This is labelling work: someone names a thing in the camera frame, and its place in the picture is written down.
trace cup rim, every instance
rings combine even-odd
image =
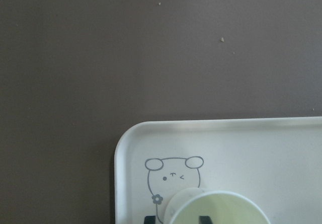
[[[202,198],[204,196],[208,196],[208,195],[217,195],[217,194],[225,194],[225,195],[231,195],[231,196],[235,196],[238,197],[240,199],[245,200],[246,202],[248,202],[249,204],[251,204],[253,207],[256,208],[257,211],[259,211],[259,213],[264,217],[265,221],[267,222],[267,224],[271,224],[270,221],[268,220],[267,216],[265,215],[265,213],[259,208],[258,205],[256,205],[253,201],[251,201],[250,199],[248,199],[247,197],[240,195],[238,193],[232,192],[232,191],[226,191],[226,190],[211,190],[211,191],[205,191],[203,193],[200,193],[196,196],[194,196],[193,198],[189,199],[185,204],[183,204],[182,206],[180,206],[180,208],[176,211],[176,213],[171,217],[169,224],[173,224],[173,222],[175,221],[175,219],[177,218],[177,216],[179,215],[179,213],[185,208],[187,207],[191,202]]]

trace bear face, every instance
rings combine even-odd
[[[149,170],[147,185],[156,205],[156,217],[163,223],[165,207],[180,190],[199,187],[199,168],[204,161],[200,156],[190,158],[148,159],[145,167]]]

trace cartoon bear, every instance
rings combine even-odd
[[[147,185],[160,223],[163,223],[168,202],[176,193],[186,188],[200,186],[199,168],[203,163],[203,158],[200,156],[155,158],[145,161],[145,167],[149,170]]]

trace white tray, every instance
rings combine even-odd
[[[116,224],[143,224],[156,207],[162,218],[174,192],[199,185],[246,196],[271,224],[322,223],[322,117],[135,125],[115,152]]]

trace white cup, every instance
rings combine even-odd
[[[246,197],[229,191],[189,188],[166,207],[164,224],[270,224],[262,210]]]

